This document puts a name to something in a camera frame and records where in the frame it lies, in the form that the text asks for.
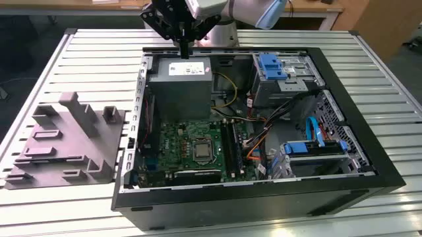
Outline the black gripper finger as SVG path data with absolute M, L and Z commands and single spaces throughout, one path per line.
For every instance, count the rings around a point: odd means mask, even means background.
M 146 8 L 141 12 L 140 17 L 165 40 L 173 41 L 173 45 L 178 47 L 180 58 L 185 59 L 184 29 L 180 26 L 180 23 L 170 23 L 165 20 L 164 16 L 154 8 Z
M 189 58 L 190 43 L 193 43 L 194 40 L 202 39 L 202 37 L 209 32 L 212 27 L 217 24 L 220 19 L 221 16 L 217 14 L 204 19 L 200 23 L 197 23 L 192 17 L 185 22 L 185 59 Z

